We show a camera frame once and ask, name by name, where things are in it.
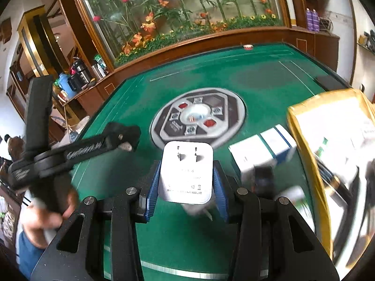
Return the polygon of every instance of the black thermos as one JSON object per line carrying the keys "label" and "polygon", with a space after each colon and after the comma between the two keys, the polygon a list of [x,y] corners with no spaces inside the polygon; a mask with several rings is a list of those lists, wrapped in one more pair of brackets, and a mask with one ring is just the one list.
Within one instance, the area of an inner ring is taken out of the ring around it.
{"label": "black thermos", "polygon": [[82,81],[86,84],[89,83],[92,79],[91,73],[85,63],[77,58],[77,60],[73,63],[73,69],[80,75]]}

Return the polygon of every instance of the white plug adapter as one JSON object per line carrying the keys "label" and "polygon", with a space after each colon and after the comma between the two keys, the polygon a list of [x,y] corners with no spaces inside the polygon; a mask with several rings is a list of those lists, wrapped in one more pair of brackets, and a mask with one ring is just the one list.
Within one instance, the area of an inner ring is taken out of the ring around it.
{"label": "white plug adapter", "polygon": [[212,194],[212,168],[209,144],[170,141],[164,147],[159,196],[168,202],[205,204]]}

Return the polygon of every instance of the white box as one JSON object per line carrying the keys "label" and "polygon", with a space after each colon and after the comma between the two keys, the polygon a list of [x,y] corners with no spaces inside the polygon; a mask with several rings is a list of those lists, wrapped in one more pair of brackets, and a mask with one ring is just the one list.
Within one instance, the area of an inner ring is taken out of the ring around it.
{"label": "white box", "polygon": [[255,166],[276,166],[289,161],[297,144],[282,125],[229,146],[233,167],[245,186],[252,184]]}

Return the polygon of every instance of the green felt table surface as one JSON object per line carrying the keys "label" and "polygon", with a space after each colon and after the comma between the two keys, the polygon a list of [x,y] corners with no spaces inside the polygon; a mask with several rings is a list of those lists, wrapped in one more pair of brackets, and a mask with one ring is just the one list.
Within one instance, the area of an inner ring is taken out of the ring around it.
{"label": "green felt table surface", "polygon": [[[214,150],[214,159],[221,162],[226,174],[236,177],[228,146],[276,124],[287,128],[287,108],[323,92],[312,78],[327,74],[306,56],[283,44],[257,45],[252,51],[213,51],[139,74],[117,88],[84,134],[99,134],[110,121],[136,124],[142,130],[137,151],[115,150],[82,162],[72,171],[72,183],[81,200],[90,195],[98,199],[111,197],[136,185],[137,179],[149,172],[153,161],[162,158],[162,150],[154,145],[149,132],[155,114],[178,95],[207,87],[233,91],[246,105],[246,118],[240,130]],[[314,211],[314,200],[297,152],[291,161],[276,166],[274,175],[277,192],[301,186]],[[217,212],[213,221],[206,216],[190,217],[181,205],[159,198],[151,221],[137,224],[136,229],[146,280],[187,278],[179,276],[179,272],[171,274],[170,269],[219,274],[211,275],[213,278],[223,278],[228,273],[236,228],[224,224]],[[107,235],[106,278],[110,278],[111,272],[109,242]]]}

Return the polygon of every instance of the screw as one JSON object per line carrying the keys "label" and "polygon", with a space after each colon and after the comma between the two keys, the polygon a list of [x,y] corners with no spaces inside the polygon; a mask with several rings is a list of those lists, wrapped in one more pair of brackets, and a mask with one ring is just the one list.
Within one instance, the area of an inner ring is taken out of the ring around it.
{"label": "screw", "polygon": [[88,196],[87,198],[85,198],[83,200],[83,202],[86,204],[86,205],[91,205],[93,202],[94,202],[95,198],[93,196]]}
{"label": "screw", "polygon": [[248,194],[248,190],[246,188],[240,187],[240,188],[237,189],[237,193],[241,196],[244,196],[244,195]]}
{"label": "screw", "polygon": [[126,194],[128,194],[128,195],[132,195],[136,192],[137,192],[137,188],[135,188],[135,187],[129,187],[128,189],[126,189]]}
{"label": "screw", "polygon": [[285,196],[282,196],[282,197],[279,199],[279,202],[282,203],[283,205],[287,205],[287,204],[289,204],[289,200],[288,200]]}

